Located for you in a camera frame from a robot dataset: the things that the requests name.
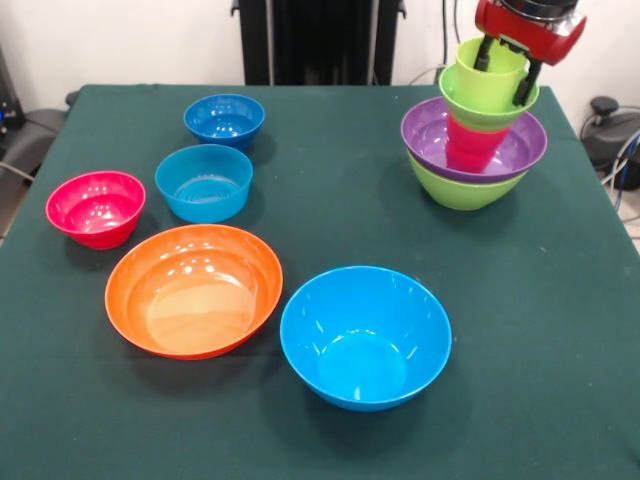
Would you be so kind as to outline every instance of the cable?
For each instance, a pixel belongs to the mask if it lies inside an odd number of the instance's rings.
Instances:
[[[444,67],[446,67],[446,65],[436,65],[435,67],[427,68],[426,70],[424,70],[423,72],[420,72],[417,76],[415,76],[413,80],[407,83],[407,85],[413,85],[422,77],[424,77],[427,73],[433,72],[434,70],[438,70],[439,68],[444,68]]]
[[[597,117],[598,116],[594,113],[584,121],[584,123],[582,124],[582,128],[580,129],[580,141],[584,140],[584,132],[587,130],[587,127],[591,125]]]
[[[453,0],[453,32],[456,34],[456,42],[460,45],[460,32],[458,31],[458,0]]]
[[[447,64],[449,53],[449,39],[447,38],[447,0],[442,0],[442,63]]]
[[[44,123],[36,122],[35,120],[31,120],[30,118],[26,118],[25,121],[27,123],[31,123],[33,125],[37,125],[40,128],[44,128],[45,130],[48,130],[49,132],[53,133],[54,135],[57,135],[59,133],[59,132],[56,132],[53,128],[45,125]]]
[[[624,145],[622,146],[622,148],[618,151],[618,154],[616,155],[616,159],[615,159],[615,161],[613,163],[613,170],[611,171],[611,173],[609,175],[607,175],[605,178],[603,178],[602,181],[600,182],[602,185],[606,185],[609,181],[611,181],[611,189],[610,189],[611,194],[613,194],[613,190],[614,190],[613,184],[615,183],[614,180],[615,180],[616,175],[618,175],[618,173],[620,173],[622,171],[622,169],[627,166],[628,159],[626,158],[626,156],[623,156],[623,155],[627,151],[627,148],[629,148],[629,145],[631,145],[632,143],[636,142],[638,140],[639,136],[640,136],[640,129],[636,130],[636,132],[629,137],[629,140],[627,140],[624,143]]]
[[[640,220],[640,215],[636,215],[635,217],[625,218],[622,220],[622,223],[635,222],[636,220]]]
[[[10,172],[15,173],[16,175],[21,176],[25,180],[29,180],[30,182],[35,182],[35,178],[29,175],[28,173],[24,173],[22,170],[17,169],[13,165],[9,165],[8,163],[0,162],[0,167],[6,168]]]
[[[627,155],[626,155],[627,160],[630,159],[635,153],[637,144],[638,144],[638,137],[636,137],[633,140],[633,142],[631,142],[631,145],[629,145],[629,148],[627,149]],[[624,188],[624,183],[627,181],[628,171],[629,171],[629,162],[627,161],[626,165],[624,166],[624,170],[622,170],[622,176],[620,178],[620,183],[619,183],[620,188],[618,188],[618,197],[616,198],[616,204],[615,204],[616,212],[620,210],[620,204],[622,203],[622,189]]]

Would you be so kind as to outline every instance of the blue bowl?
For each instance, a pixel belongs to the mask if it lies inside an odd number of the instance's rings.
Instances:
[[[354,266],[325,272],[291,297],[284,354],[328,402],[371,412],[400,405],[442,371],[451,326],[440,302],[406,275]]]
[[[196,145],[165,158],[156,185],[178,217],[192,223],[222,222],[247,203],[253,166],[239,150]]]
[[[250,97],[220,94],[205,97],[184,112],[184,124],[202,143],[246,150],[264,123],[265,112]]]

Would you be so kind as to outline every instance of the white wall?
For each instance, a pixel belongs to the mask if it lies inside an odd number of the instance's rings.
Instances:
[[[405,2],[409,15],[399,17],[395,84],[442,60],[441,2]],[[459,2],[461,36],[477,35],[477,0]],[[241,84],[240,26],[237,14],[229,16],[229,5],[230,0],[0,0],[0,44],[25,109],[61,107],[64,96],[85,83]],[[541,77],[574,127],[596,94],[640,105],[633,51],[640,44],[640,2],[581,0],[579,8],[589,17],[585,34],[564,62],[544,68]],[[449,33],[452,61],[453,28]],[[431,75],[422,79],[431,81]]]
[[[0,44],[25,109],[86,83],[242,83],[229,0],[0,0]]]
[[[442,61],[441,1],[405,0],[406,20],[400,20],[396,39],[393,83],[405,84],[421,71]],[[450,7],[449,62],[455,54],[453,0]],[[460,36],[480,35],[474,25],[477,0],[459,0]],[[638,0],[581,0],[578,9],[587,15],[587,28],[569,56],[555,67],[543,67],[540,83],[550,85],[574,129],[590,113],[589,100],[606,94],[621,104],[640,106],[640,45]],[[432,83],[433,75],[421,82]]]

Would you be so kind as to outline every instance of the green bowl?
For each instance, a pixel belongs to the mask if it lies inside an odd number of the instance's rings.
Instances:
[[[505,196],[527,172],[498,183],[462,183],[441,177],[420,165],[407,151],[418,180],[440,205],[454,210],[478,210]]]
[[[460,103],[454,100],[457,68],[460,68],[457,64],[449,65],[445,68],[442,75],[440,75],[438,85],[440,86],[442,96],[446,100],[447,105],[449,105],[449,109],[451,110],[453,117],[459,124],[470,130],[478,132],[497,132],[499,130],[509,128],[520,115],[529,110],[533,104],[536,103],[538,96],[540,95],[540,88],[538,85],[535,85],[531,95],[529,95],[529,101],[524,106],[516,108],[511,105],[511,110],[503,113],[486,113],[478,110],[471,110],[460,105]]]

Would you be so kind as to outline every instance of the dark green cloth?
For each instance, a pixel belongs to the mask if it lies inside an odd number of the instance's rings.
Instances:
[[[228,223],[280,256],[285,289],[230,354],[149,356],[111,328],[107,277],[144,238],[179,225],[156,165],[195,143],[187,105],[236,91],[267,120],[254,185]],[[640,478],[640,260],[549,89],[534,113],[549,150],[473,213],[421,191],[399,133],[433,87],[82,90],[0,249],[0,479]],[[46,221],[71,176],[144,182],[133,237],[97,252]],[[454,332],[442,375],[405,406],[338,410],[286,364],[282,306],[333,267],[377,264],[431,289]]]

